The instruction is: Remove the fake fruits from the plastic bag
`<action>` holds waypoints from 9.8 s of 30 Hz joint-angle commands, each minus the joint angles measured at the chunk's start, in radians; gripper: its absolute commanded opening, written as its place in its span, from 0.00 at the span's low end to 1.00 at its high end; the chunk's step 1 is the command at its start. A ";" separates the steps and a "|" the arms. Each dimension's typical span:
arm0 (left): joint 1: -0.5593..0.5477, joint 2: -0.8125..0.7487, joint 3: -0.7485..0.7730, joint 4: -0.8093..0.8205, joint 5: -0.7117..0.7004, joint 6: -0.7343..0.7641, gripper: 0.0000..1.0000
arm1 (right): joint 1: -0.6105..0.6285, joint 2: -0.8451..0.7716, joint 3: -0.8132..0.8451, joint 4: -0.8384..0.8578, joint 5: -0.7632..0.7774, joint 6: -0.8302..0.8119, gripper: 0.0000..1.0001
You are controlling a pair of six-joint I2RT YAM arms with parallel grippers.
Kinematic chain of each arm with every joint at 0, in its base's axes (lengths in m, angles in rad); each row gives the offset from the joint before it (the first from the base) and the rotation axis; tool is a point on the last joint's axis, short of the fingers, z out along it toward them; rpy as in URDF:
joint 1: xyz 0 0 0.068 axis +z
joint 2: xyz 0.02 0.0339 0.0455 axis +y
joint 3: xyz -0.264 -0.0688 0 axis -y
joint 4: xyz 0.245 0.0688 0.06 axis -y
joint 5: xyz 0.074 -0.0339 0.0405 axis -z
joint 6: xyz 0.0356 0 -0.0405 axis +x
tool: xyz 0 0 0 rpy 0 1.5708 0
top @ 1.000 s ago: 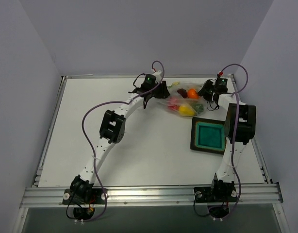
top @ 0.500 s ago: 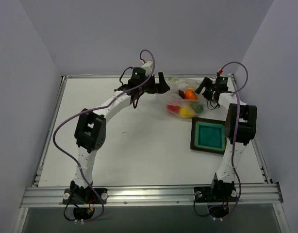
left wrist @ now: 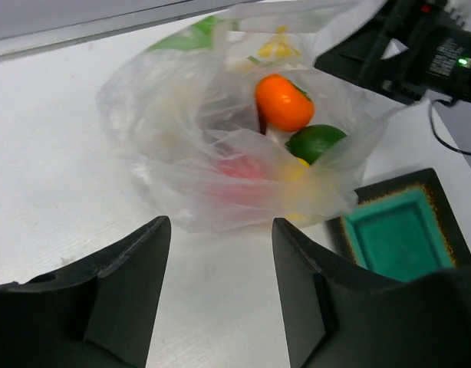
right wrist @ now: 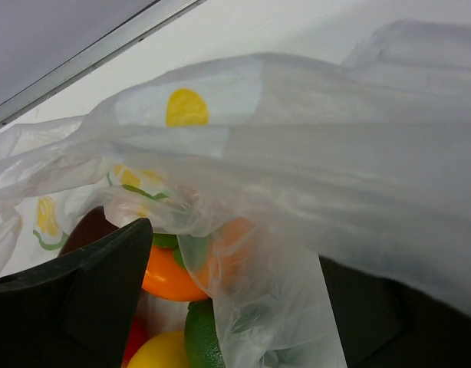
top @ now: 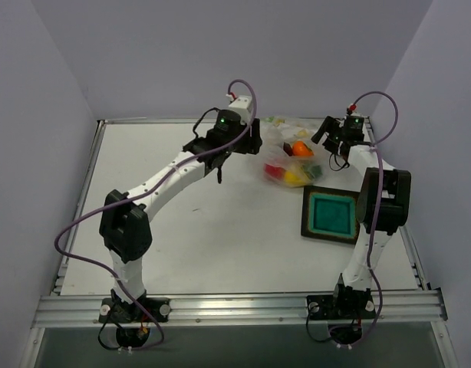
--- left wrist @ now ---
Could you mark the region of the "green fake lime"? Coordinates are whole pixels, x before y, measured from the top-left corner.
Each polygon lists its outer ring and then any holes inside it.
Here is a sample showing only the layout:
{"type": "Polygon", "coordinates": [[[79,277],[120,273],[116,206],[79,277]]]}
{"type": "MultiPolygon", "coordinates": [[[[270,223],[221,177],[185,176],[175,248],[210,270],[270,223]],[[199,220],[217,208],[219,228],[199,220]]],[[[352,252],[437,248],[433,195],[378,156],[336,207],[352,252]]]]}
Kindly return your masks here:
{"type": "Polygon", "coordinates": [[[318,124],[302,128],[290,137],[285,146],[293,156],[312,165],[345,137],[347,134],[334,126],[318,124]]]}

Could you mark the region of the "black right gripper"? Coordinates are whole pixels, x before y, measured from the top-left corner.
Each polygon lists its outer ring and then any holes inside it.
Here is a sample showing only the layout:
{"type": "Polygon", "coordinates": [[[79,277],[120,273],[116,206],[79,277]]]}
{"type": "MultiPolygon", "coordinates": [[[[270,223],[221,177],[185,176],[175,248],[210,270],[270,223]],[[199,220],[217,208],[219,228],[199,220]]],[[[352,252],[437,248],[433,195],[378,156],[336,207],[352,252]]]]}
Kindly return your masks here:
{"type": "Polygon", "coordinates": [[[428,90],[471,104],[471,31],[447,1],[387,1],[316,69],[404,105],[428,90]]]}

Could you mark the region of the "red fake apple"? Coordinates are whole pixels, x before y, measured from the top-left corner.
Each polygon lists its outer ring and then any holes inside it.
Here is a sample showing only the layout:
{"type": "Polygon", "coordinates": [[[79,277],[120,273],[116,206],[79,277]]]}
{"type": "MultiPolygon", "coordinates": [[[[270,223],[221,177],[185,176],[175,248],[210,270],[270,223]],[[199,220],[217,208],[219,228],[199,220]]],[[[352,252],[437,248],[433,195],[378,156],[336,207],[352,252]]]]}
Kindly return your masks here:
{"type": "Polygon", "coordinates": [[[266,194],[268,170],[251,156],[237,156],[217,162],[222,181],[212,186],[213,195],[224,203],[255,205],[266,194]]]}

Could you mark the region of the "translucent printed plastic bag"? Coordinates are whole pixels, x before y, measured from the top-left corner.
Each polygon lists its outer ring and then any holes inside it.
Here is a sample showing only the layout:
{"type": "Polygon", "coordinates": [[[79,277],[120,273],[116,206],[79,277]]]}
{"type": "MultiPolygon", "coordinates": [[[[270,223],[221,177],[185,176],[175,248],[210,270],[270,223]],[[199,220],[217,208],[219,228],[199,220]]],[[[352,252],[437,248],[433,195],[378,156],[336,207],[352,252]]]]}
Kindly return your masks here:
{"type": "Polygon", "coordinates": [[[259,130],[254,90],[280,73],[315,104],[312,124],[347,137],[307,171],[311,221],[349,212],[367,158],[399,104],[316,70],[315,58],[357,30],[379,1],[239,4],[149,46],[97,95],[114,149],[145,202],[188,232],[217,232],[284,217],[282,169],[298,163],[286,133],[259,130]],[[221,202],[216,164],[251,156],[267,170],[255,205],[221,202]]]}

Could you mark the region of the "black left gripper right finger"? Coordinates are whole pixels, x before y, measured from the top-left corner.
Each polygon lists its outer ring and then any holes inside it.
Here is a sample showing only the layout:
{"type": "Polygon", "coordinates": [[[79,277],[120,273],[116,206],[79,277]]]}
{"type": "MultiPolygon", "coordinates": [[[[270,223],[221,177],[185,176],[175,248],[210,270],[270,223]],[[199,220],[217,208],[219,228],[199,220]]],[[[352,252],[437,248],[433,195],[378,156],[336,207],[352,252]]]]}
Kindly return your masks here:
{"type": "Polygon", "coordinates": [[[291,366],[471,367],[471,268],[395,281],[283,218],[272,246],[291,366]]]}

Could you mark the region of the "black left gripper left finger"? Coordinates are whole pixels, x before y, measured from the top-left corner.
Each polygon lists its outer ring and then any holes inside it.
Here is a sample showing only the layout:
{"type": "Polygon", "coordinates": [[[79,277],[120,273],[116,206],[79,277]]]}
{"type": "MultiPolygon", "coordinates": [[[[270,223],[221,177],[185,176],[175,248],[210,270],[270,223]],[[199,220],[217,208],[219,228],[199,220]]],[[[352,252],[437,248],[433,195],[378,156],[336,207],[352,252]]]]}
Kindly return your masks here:
{"type": "Polygon", "coordinates": [[[160,216],[30,281],[0,285],[0,367],[144,367],[170,250],[160,216]]]}

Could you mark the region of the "yellow fake pear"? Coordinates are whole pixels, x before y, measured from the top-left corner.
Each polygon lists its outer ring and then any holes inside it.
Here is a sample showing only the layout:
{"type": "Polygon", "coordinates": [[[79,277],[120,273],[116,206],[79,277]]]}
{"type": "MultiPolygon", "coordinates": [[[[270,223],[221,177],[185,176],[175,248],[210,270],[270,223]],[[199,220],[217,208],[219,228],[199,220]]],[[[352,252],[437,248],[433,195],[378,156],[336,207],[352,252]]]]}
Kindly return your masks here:
{"type": "Polygon", "coordinates": [[[282,169],[284,218],[297,225],[307,225],[311,221],[311,187],[307,174],[309,168],[310,165],[306,161],[298,158],[298,163],[292,163],[282,169]]]}

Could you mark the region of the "orange fake persimmon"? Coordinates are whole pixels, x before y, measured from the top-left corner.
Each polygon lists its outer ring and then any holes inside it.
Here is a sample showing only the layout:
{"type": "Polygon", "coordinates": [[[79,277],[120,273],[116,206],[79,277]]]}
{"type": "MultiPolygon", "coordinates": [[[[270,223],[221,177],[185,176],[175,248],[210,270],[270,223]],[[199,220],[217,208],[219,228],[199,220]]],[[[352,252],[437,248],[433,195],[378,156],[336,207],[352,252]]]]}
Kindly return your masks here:
{"type": "Polygon", "coordinates": [[[263,125],[286,133],[306,127],[315,114],[308,95],[280,74],[270,74],[256,84],[255,102],[263,125]]]}

